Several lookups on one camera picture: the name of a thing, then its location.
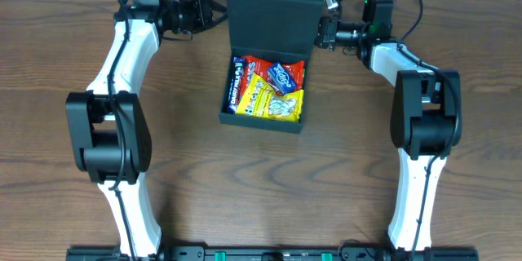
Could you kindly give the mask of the red candy bag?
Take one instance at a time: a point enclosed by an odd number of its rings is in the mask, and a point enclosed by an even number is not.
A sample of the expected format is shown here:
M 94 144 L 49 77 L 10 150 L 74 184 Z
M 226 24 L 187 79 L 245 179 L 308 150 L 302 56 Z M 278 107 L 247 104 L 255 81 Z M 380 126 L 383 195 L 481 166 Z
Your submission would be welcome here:
M 246 65 L 243 70 L 240 95 L 244 94 L 254 73 L 267 82 L 278 95 L 284 95 L 286 93 L 281 91 L 281 88 L 268 75 L 268 69 L 273 66 L 273 62 L 262 60 L 252 55 L 242 56 L 242 59 L 246 61 Z M 295 64 L 281 64 L 281 67 L 284 68 L 289 76 L 294 80 L 295 88 L 292 92 L 302 90 L 305 74 L 304 62 L 299 61 Z

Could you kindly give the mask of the dark green gift box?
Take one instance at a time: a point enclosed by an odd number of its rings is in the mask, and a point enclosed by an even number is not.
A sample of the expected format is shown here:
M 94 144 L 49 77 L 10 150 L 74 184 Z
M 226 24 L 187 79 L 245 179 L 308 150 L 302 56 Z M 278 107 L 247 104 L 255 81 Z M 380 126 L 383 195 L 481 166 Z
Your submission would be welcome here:
M 305 114 L 297 122 L 245 117 L 227 111 L 234 76 L 233 59 L 252 55 L 262 60 L 308 68 L 324 0 L 227 0 L 231 58 L 219 120 L 222 124 L 300 133 Z

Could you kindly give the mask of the small blue Eclipse mint pack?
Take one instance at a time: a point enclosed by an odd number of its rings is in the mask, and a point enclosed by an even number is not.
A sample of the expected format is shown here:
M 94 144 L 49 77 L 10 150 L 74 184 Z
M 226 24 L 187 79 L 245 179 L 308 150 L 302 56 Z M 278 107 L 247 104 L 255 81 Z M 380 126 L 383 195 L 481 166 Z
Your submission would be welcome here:
M 274 63 L 268 68 L 268 76 L 276 88 L 283 94 L 296 91 L 297 84 L 281 63 Z

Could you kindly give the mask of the dark blue Dairy Milk bar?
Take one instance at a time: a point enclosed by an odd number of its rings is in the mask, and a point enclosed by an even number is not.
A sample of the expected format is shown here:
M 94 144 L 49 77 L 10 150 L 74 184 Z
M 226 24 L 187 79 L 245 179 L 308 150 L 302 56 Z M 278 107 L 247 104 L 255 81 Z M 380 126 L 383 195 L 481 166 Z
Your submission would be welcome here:
M 244 76 L 244 69 L 247 62 L 243 57 L 233 58 L 233 74 L 228 93 L 228 106 L 226 111 L 234 114 L 241 100 L 241 84 Z

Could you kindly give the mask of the yellow candy bag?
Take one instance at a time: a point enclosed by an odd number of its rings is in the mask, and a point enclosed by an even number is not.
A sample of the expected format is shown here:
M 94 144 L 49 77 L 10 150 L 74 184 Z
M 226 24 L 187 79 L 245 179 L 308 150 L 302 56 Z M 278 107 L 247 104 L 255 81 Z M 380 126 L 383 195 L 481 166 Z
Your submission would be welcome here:
M 235 114 L 298 122 L 302 113 L 303 97 L 304 90 L 278 95 L 262 77 L 254 73 Z

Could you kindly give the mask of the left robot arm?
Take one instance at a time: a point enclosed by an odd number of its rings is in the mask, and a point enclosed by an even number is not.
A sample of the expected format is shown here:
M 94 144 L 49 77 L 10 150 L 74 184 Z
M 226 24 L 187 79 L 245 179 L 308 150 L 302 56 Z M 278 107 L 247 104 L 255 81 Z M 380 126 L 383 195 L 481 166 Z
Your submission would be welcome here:
M 107 199 L 120 244 L 70 248 L 68 260 L 170 260 L 148 196 L 152 139 L 139 102 L 148 65 L 166 32 L 189 41 L 208 29 L 208 0 L 117 0 L 114 39 L 95 80 L 69 93 L 65 112 L 77 168 Z

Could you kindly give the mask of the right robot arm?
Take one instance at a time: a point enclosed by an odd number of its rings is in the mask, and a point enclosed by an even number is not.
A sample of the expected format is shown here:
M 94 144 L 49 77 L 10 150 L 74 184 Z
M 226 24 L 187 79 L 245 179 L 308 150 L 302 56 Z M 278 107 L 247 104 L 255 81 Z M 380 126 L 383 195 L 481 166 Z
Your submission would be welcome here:
M 319 23 L 315 45 L 356 51 L 357 58 L 394 88 L 391 141 L 400 160 L 396 207 L 388 238 L 408 255 L 431 247 L 431 215 L 440 173 L 462 133 L 460 76 L 413 55 L 392 36 L 394 0 L 365 0 L 362 20 L 341 20 L 342 0 Z

